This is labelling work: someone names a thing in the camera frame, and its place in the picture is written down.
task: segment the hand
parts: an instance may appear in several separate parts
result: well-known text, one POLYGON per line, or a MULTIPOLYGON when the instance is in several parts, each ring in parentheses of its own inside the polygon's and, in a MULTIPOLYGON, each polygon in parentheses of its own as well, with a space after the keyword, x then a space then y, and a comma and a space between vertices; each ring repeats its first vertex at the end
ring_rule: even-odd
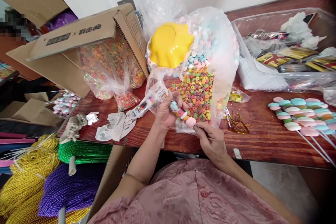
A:
POLYGON ((230 158, 226 152, 224 133, 218 128, 213 128, 207 122, 199 122, 194 126, 205 155, 216 165, 223 165, 230 158))
POLYGON ((165 98, 165 100, 159 105, 159 108, 157 109, 155 123, 163 130, 168 131, 169 128, 175 123, 176 121, 176 115, 170 110, 169 105, 172 102, 172 100, 175 99, 177 102, 177 105, 180 108, 183 108, 185 110, 189 109, 192 106, 192 103, 185 103, 180 98, 179 92, 175 91, 173 93, 168 92, 168 96, 165 98))

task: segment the clear plastic container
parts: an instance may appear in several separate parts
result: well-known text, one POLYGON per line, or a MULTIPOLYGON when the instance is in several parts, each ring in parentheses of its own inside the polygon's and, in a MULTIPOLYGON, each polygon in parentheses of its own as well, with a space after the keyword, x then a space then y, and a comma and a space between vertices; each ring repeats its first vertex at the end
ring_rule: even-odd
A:
POLYGON ((317 14, 309 23, 309 28, 313 30, 313 36, 327 36, 318 44, 317 51, 321 52, 325 48, 336 47, 336 17, 319 8, 292 9, 236 19, 231 23, 240 45, 238 73, 241 85, 245 89, 268 92, 307 92, 336 85, 336 72, 278 73, 277 70, 270 69, 258 62, 256 64, 245 45, 243 37, 249 33, 254 33, 257 29, 263 29, 266 32, 280 31, 281 25, 299 12, 305 12, 306 15, 317 14))

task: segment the person's right hand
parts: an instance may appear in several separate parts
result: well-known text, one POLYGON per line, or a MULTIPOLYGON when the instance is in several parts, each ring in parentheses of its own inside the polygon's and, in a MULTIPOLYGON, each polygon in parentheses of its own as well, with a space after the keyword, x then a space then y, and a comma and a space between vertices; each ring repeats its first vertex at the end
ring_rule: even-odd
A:
POLYGON ((225 164, 229 159, 226 152, 224 133, 218 128, 213 128, 207 122, 199 122, 194 126, 199 137, 202 150, 214 165, 225 164))

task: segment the yellow rope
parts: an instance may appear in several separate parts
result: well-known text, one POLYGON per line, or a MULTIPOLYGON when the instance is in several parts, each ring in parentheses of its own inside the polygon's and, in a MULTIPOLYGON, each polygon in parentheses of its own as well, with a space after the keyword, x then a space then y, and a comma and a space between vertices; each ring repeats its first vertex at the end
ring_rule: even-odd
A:
POLYGON ((55 135, 44 135, 32 145, 32 151, 10 166, 13 175, 0 194, 1 216, 9 218, 24 202, 38 192, 43 192, 46 177, 61 163, 57 155, 58 142, 55 135))
MULTIPOLYGON (((58 220, 56 217, 40 217, 37 216, 39 211, 39 202, 43 196, 43 190, 36 193, 33 197, 28 199, 23 203, 17 210, 10 216, 6 224, 18 224, 18 223, 29 223, 29 224, 57 224, 58 220)), ((73 211, 67 213, 66 224, 71 224, 80 221, 89 212, 90 208, 84 208, 81 210, 73 211)))

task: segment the red table surface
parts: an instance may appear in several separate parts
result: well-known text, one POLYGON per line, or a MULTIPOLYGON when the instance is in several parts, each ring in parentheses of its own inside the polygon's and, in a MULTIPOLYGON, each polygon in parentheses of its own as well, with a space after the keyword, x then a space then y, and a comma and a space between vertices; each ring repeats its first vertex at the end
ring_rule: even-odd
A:
MULTIPOLYGON (((236 18, 259 13, 304 7, 319 7, 330 11, 330 3, 331 0, 281 0, 275 3, 229 12, 227 16, 232 21, 236 18)), ((245 91, 239 86, 238 77, 234 85, 245 91)), ((135 89, 133 93, 143 99, 145 96, 145 87, 146 84, 144 83, 141 88, 135 89)), ((241 119, 248 126, 250 134, 238 134, 227 130, 225 120, 222 120, 220 125, 220 128, 224 131, 227 152, 231 157, 235 158, 233 149, 237 148, 240 151, 242 159, 245 160, 315 168, 332 168, 332 165, 320 157, 296 132, 286 130, 282 121, 267 107, 274 97, 282 97, 289 100, 292 98, 306 99, 311 97, 323 100, 322 95, 288 92, 245 92, 251 97, 249 102, 243 104, 230 102, 227 107, 230 112, 233 110, 241 115, 241 119)), ((99 112, 99 121, 92 126, 84 126, 80 131, 80 140, 98 142, 95 139, 97 128, 108 124, 108 114, 117 112, 116 101, 115 99, 107 101, 99 100, 90 92, 85 98, 81 99, 72 116, 78 113, 88 114, 93 111, 99 112)), ((147 112, 144 117, 137 120, 133 130, 121 139, 120 142, 108 141, 105 143, 140 147, 146 139, 153 121, 154 115, 151 112, 147 112)), ((63 131, 64 128, 60 129, 59 136, 63 131)), ((320 136, 316 137, 316 139, 328 155, 336 161, 336 150, 332 145, 320 136)), ((172 129, 169 130, 165 138, 164 149, 183 153, 202 153, 199 139, 196 136, 185 133, 177 134, 172 129)))

